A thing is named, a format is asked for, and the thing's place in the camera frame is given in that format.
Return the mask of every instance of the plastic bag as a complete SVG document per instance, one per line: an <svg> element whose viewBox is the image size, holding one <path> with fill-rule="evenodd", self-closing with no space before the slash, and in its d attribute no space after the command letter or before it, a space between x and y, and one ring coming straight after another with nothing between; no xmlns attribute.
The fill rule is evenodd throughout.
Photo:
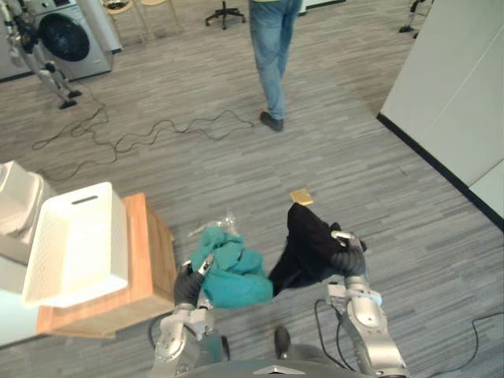
<svg viewBox="0 0 504 378"><path fill-rule="evenodd" d="M232 234L232 235L239 235L238 231L236 230L236 219L235 215L231 212L231 210L228 209L226 212L226 215L224 215L221 219L219 220L211 220L210 222L206 222L202 226L196 228L195 230L189 232L187 237L191 238L197 234L201 234L203 230L207 227L220 227L224 231Z"/></svg>

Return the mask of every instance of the black cable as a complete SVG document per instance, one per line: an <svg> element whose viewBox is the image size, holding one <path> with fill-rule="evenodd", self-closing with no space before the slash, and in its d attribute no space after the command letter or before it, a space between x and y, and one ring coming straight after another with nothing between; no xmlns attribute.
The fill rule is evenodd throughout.
<svg viewBox="0 0 504 378"><path fill-rule="evenodd" d="M336 327L336 347L338 348L338 354L339 354L339 358L341 358L341 361L343 361L343 364L345 364L345 366L351 370L352 372L355 371L354 368L352 368L350 366L350 364L347 362L347 360L345 359L345 357L343 356L343 353L341 351L341 347L339 346L339 330L341 329L341 313L339 313L338 309L336 309L335 307L331 306L334 311L335 311L335 314L336 314L336 318L338 320L338 326Z"/></svg>
<svg viewBox="0 0 504 378"><path fill-rule="evenodd" d="M474 352L472 353L472 356L469 360L467 360L467 362L465 362L464 364L456 367L456 368L453 368L453 369L447 369L447 370L442 370L442 371L439 371L439 372L435 372L434 374L431 374L430 376L428 376L427 378L433 378L434 376L440 376L442 374L446 374L447 372L456 372L460 369L463 369L464 367L466 367L467 365L469 365L471 362L473 362L474 358L476 358L476 355L478 354L478 350L480 348L480 338L478 336L478 330L476 329L476 322L477 321L483 321L485 319L488 319L490 317L496 317L497 315L503 315L504 312L503 311L499 311L497 313L491 313L489 315L484 315L482 317L475 317L474 319L471 320L471 325L472 325L472 329L474 331L474 336L476 338L476 346L474 348Z"/></svg>
<svg viewBox="0 0 504 378"><path fill-rule="evenodd" d="M108 124L109 123L109 114L107 113L106 104L104 104L103 102L101 102L100 100L98 100L95 97L93 91L87 85L85 85L85 84L83 84L81 82L79 82L79 84L82 85L83 87L87 88L87 90L89 91L89 93L90 93L91 97L93 98L93 100L95 102L97 102L100 105L100 107L93 113L92 116L90 116L88 118L85 118L83 120L80 120L76 124L74 122L72 122L70 124L67 124L58 133L56 133L55 135L51 136L50 138L41 139L41 140L33 143L31 145L31 149L35 150L35 151L41 150L42 148L46 147L48 144L52 143L54 140L60 138L67 131L67 129L70 128L69 134L73 138L79 138L80 136L89 133L89 134L91 134L91 140L93 141L93 143L96 146L108 146L108 147L110 147L110 149L113 152L113 158L110 161L96 161L96 160L85 160L85 161L82 161L81 163L79 163L76 166L76 168L70 174L68 174L67 176L63 176L63 177L53 177L51 175L48 175L45 169L39 169L37 171L37 173L43 175L45 178L47 178L50 181L66 181L66 180L74 177L85 165L110 165L110 164L113 164L113 163L115 163L119 159L119 155L126 154L127 152L131 151L135 146L138 146L138 145L152 146L153 144L156 143L159 134L162 131L164 131L164 130L171 130L171 131L175 132L176 134L192 134L194 132L197 132L197 133L205 135L208 139L217 142L217 141L220 141L222 139L225 139L225 138L229 137L234 132L241 131L243 129L253 128L255 126L255 124L253 122L251 122L249 120L243 120L239 116L237 116L232 110L226 109L226 110L224 110L223 112L221 112L218 116L216 116L214 118L209 118L209 119L207 119L207 118L195 118L194 120L192 120L189 123L189 125L186 128L183 128L183 129L178 129L176 127L176 125L175 125L175 122L173 122L172 120L165 119L165 120L159 120L156 123L154 123L153 126L152 126L152 128L151 128L151 130L148 133L146 133L146 134L136 134L134 132L129 132L127 134L122 135L115 143L112 143L110 141L103 142L103 141L99 141L98 140L98 133L93 129L93 127L101 125L101 124ZM105 120L100 121L98 123L93 123L92 121L100 113L103 113L105 115ZM192 126L196 122L204 121L204 122L208 122L209 124L212 124L215 121L219 120L226 113L230 113L239 122L241 122L243 124L248 124L249 126L248 127L243 127L243 128L234 128L231 131L229 131L229 132L227 132L227 133L225 133L223 135L220 135L220 136L213 136L209 132L207 132L207 130L205 130L204 128L192 128ZM88 126L84 126L83 127L83 125L86 124L86 123L88 123L88 122L91 123L91 124L88 125ZM166 124L166 123L169 124L169 128L162 126L163 124ZM136 141L134 141L133 143L131 143L126 148L122 148L122 149L119 148L119 145L124 141L124 139L126 139L129 136L135 136L135 137L138 137L138 138L146 138L146 137L150 137L152 135L154 135L154 137L149 142L141 142L139 140L136 140Z"/></svg>
<svg viewBox="0 0 504 378"><path fill-rule="evenodd" d="M171 315L173 311L168 313L162 313L161 315L157 315L152 321L150 321L149 326L147 327L147 338L149 339L149 344L152 349L156 349L156 343L154 342L154 337L152 336L152 330L154 329L155 324L160 321L163 317L167 317Z"/></svg>
<svg viewBox="0 0 504 378"><path fill-rule="evenodd" d="M321 328L321 323L318 319L318 304L319 303L325 303L325 300L323 299L318 299L315 304L313 305L313 311L315 313L315 321L317 322L317 331L318 331L318 338L319 340L321 341L321 346L322 346L322 351L324 352L324 354L326 355L327 358L329 358L329 360L333 361L335 364L337 364L340 368L343 368L343 369L347 369L347 367L345 365L343 365L341 362L339 362L338 360L336 360L333 356L331 356L329 354L329 352L327 352L327 350L325 349L325 344L324 344L324 337L322 336L322 328Z"/></svg>

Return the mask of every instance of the teal cloth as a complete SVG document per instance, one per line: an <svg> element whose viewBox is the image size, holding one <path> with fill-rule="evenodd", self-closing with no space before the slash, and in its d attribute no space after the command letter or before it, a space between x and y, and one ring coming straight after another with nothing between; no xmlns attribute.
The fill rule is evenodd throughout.
<svg viewBox="0 0 504 378"><path fill-rule="evenodd" d="M262 255L244 245L245 239L218 227L203 230L198 251L190 256L193 270L198 270L207 256L214 256L203 291L212 306L233 309L269 302L273 286L262 268Z"/></svg>

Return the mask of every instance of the person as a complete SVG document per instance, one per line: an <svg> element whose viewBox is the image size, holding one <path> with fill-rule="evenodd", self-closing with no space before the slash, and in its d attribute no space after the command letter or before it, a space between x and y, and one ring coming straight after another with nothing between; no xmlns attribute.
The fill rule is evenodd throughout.
<svg viewBox="0 0 504 378"><path fill-rule="evenodd" d="M262 112L260 119L275 132L284 129L282 77L301 3L302 0L249 0L250 36L259 79L268 102L268 112Z"/></svg>

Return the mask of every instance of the wooden table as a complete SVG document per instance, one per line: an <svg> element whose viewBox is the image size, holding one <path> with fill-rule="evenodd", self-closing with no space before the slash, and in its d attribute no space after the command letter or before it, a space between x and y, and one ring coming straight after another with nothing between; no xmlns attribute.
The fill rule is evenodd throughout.
<svg viewBox="0 0 504 378"><path fill-rule="evenodd" d="M173 236L144 193L123 198L128 216L128 287L68 308L41 306L37 333L114 337L118 329L173 309Z"/></svg>

